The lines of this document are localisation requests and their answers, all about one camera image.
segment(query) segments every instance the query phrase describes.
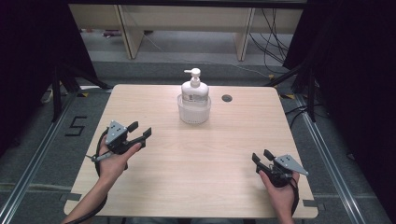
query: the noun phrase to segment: gray floor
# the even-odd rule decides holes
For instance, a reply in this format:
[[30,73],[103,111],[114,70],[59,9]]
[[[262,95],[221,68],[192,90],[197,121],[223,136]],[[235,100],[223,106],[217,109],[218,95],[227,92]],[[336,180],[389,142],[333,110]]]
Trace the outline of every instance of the gray floor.
[[[102,36],[102,32],[94,30],[93,33],[84,32],[81,35],[98,76],[114,82],[130,81],[127,80],[130,71],[136,71],[139,64],[142,63],[160,64],[158,67],[161,70],[152,72],[157,74],[159,72],[171,73],[174,67],[185,63],[188,66],[196,65],[197,67],[216,66],[223,71],[230,71],[230,76],[238,76],[235,73],[243,71],[244,74],[246,73],[244,76],[258,76],[263,78],[263,81],[268,80],[268,71],[262,70],[264,64],[271,68],[281,65],[271,57],[265,57],[251,40],[248,43],[246,59],[243,62],[238,62],[231,34],[203,32],[155,31],[147,34],[136,59],[131,61],[127,58],[122,38],[118,36],[105,38]],[[259,34],[253,34],[253,36],[265,46],[265,42]],[[288,45],[292,36],[281,35],[279,38],[285,45]],[[269,46],[269,49],[281,57],[277,48]],[[109,68],[110,65],[117,66],[117,68]],[[281,72],[284,69],[277,68],[276,71]],[[205,81],[205,77],[211,81],[210,76],[211,74],[202,73],[202,81]],[[282,94],[290,93],[290,81],[280,84],[278,91]],[[106,106],[108,96],[108,93],[90,93],[89,97],[74,99],[57,132],[57,137],[50,143],[50,150],[39,164],[39,169],[30,188],[26,191],[18,209],[14,211],[11,223],[56,223],[61,221],[64,217],[62,197],[70,191],[75,180],[75,175],[68,174],[77,173],[85,149],[91,142],[95,124],[99,121]],[[296,100],[281,99],[281,103],[285,111],[297,107]],[[35,155],[46,130],[51,125],[51,112],[51,104],[40,107],[21,134],[23,139],[21,145],[10,148],[0,159],[0,204],[7,201],[13,186],[20,180],[27,164]],[[366,223],[390,223],[359,167],[346,157],[347,146],[345,146],[342,137],[338,135],[331,119],[327,118],[326,110],[318,107],[316,112],[320,132],[326,140],[346,185],[359,205]],[[70,141],[71,138],[65,137],[66,133],[74,131],[69,128],[69,124],[75,116],[81,115],[87,115],[87,118],[79,120],[78,125],[86,126],[86,129],[80,138]],[[294,115],[296,114],[288,116],[289,122]],[[302,117],[295,120],[291,131],[303,165],[310,172],[308,181],[319,208],[318,217],[304,221],[297,220],[297,223],[353,223]],[[106,223],[106,218],[99,217],[94,223]],[[120,223],[120,218],[113,217],[110,223]],[[257,223],[276,223],[276,220],[263,219],[257,220]]]

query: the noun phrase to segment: clear plastic container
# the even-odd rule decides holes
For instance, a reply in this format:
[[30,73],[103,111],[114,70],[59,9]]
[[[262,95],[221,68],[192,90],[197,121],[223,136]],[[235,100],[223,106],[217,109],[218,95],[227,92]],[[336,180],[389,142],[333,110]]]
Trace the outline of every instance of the clear plastic container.
[[183,105],[181,94],[177,97],[178,114],[181,120],[190,124],[204,123],[209,119],[211,101],[207,98],[206,106]]

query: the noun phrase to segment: pump bottle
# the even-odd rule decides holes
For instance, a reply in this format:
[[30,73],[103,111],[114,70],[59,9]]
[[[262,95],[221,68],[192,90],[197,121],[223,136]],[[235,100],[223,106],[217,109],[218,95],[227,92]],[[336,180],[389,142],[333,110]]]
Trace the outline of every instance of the pump bottle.
[[199,76],[201,70],[193,68],[185,70],[185,73],[191,73],[191,80],[181,85],[182,102],[188,107],[205,107],[209,95],[209,88],[204,82],[201,82]]

